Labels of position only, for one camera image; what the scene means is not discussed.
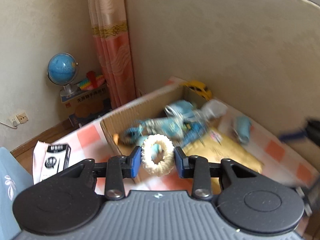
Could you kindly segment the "white hair scrunchie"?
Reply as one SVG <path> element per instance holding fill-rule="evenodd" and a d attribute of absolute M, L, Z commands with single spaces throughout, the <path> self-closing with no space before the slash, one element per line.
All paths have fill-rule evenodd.
<path fill-rule="evenodd" d="M 155 145 L 159 145 L 163 151 L 163 158 L 157 164 L 152 159 L 152 150 Z M 142 167 L 153 176 L 160 177 L 169 174 L 175 165 L 174 149 L 168 137 L 161 134 L 148 136 L 142 144 Z"/>

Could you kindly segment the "blue face mask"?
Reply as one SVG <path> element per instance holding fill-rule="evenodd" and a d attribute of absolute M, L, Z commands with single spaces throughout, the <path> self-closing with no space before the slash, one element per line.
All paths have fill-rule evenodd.
<path fill-rule="evenodd" d="M 247 145 L 250 140 L 251 121 L 247 116 L 237 116 L 233 120 L 233 131 L 240 144 Z"/>

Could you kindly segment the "checkered tablecloth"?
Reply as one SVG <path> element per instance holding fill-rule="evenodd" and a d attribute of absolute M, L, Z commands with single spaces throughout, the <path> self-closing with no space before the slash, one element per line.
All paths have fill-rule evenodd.
<path fill-rule="evenodd" d="M 176 83 L 180 84 L 181 80 L 172 77 L 166 86 Z M 233 134 L 233 120 L 241 115 L 238 110 L 228 107 L 226 114 L 213 123 L 212 128 L 237 142 Z M 100 126 L 101 120 L 87 124 L 57 141 L 71 147 L 70 165 L 86 158 L 93 158 L 100 163 L 115 156 Z M 251 122 L 249 143 L 242 147 L 263 163 L 261 174 L 280 183 L 310 186 L 319 176 L 319 172 L 311 164 L 255 121 Z"/>

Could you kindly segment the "open cardboard box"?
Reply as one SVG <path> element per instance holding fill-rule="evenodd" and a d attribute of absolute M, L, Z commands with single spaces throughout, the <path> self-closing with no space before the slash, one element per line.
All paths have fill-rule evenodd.
<path fill-rule="evenodd" d="M 128 155 L 132 150 L 131 146 L 116 145 L 113 135 L 120 134 L 125 129 L 136 125 L 139 120 L 164 117 L 165 106 L 178 100 L 189 101 L 196 108 L 201 108 L 207 102 L 204 97 L 193 90 L 176 83 L 145 94 L 106 114 L 100 126 L 112 153 L 119 156 Z"/>

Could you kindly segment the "blue mask in box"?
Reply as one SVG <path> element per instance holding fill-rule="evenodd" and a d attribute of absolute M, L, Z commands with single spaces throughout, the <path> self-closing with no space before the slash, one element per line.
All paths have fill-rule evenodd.
<path fill-rule="evenodd" d="M 180 124 L 199 122 L 201 118 L 193 104 L 186 100 L 178 100 L 164 107 L 169 118 L 176 119 Z"/>

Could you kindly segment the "white cloth in box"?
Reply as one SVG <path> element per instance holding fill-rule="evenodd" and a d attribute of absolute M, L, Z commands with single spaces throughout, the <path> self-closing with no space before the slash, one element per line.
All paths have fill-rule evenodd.
<path fill-rule="evenodd" d="M 206 120 L 218 119 L 224 116 L 228 107 L 219 100 L 209 100 L 202 107 L 201 112 Z"/>

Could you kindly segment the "black white carton box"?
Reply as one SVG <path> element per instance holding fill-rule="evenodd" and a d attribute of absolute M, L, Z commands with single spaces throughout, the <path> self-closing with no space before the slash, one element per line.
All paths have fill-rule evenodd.
<path fill-rule="evenodd" d="M 71 147 L 38 141 L 33 151 L 33 182 L 37 184 L 68 167 Z"/>

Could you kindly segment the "cardboard box under globe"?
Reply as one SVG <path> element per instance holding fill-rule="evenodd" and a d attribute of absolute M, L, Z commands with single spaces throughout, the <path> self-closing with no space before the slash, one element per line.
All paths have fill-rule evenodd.
<path fill-rule="evenodd" d="M 72 122 L 87 121 L 109 112 L 111 100 L 106 84 L 93 90 L 80 88 L 71 95 L 61 96 L 61 102 Z"/>

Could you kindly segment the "yellow toy car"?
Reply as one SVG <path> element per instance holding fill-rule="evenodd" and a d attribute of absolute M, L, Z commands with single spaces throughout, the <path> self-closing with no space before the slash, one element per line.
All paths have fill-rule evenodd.
<path fill-rule="evenodd" d="M 197 81 L 192 80 L 188 82 L 182 83 L 184 87 L 188 87 L 189 89 L 193 90 L 195 93 L 197 93 L 199 96 L 203 97 L 207 101 L 211 100 L 213 98 L 212 91 L 207 87 L 206 84 Z"/>

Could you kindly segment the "rainbow pop toy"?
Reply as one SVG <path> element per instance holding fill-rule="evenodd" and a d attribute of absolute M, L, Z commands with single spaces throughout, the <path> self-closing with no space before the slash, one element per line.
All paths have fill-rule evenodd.
<path fill-rule="evenodd" d="M 94 71 L 86 73 L 86 78 L 78 83 L 78 87 L 83 91 L 94 90 L 105 83 L 105 78 L 102 74 L 97 74 Z"/>

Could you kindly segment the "blue floral cloth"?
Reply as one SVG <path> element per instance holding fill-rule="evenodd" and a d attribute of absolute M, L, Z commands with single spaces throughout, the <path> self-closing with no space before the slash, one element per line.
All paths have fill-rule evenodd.
<path fill-rule="evenodd" d="M 1 147 L 0 156 L 1 239 L 13 239 L 21 230 L 12 205 L 22 191 L 33 185 L 33 178 L 6 148 Z"/>

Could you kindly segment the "blue desk globe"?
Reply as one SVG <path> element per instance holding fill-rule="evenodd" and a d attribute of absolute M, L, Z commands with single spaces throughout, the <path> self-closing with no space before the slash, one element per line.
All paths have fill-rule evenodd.
<path fill-rule="evenodd" d="M 47 76 L 55 85 L 61 86 L 61 96 L 71 96 L 77 91 L 72 82 L 78 74 L 78 63 L 69 53 L 54 55 L 48 62 Z"/>

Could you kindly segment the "pink patterned curtain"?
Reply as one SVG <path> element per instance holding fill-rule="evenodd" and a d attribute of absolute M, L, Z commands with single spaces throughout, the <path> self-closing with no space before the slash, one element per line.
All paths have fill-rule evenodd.
<path fill-rule="evenodd" d="M 94 44 L 112 108 L 136 98 L 125 0 L 88 0 Z"/>

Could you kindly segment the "white wall socket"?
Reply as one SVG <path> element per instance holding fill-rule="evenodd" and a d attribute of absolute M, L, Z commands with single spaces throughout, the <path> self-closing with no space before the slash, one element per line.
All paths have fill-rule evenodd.
<path fill-rule="evenodd" d="M 26 112 L 21 112 L 18 114 L 13 114 L 9 116 L 9 121 L 13 127 L 17 127 L 20 124 L 25 124 L 29 121 Z"/>

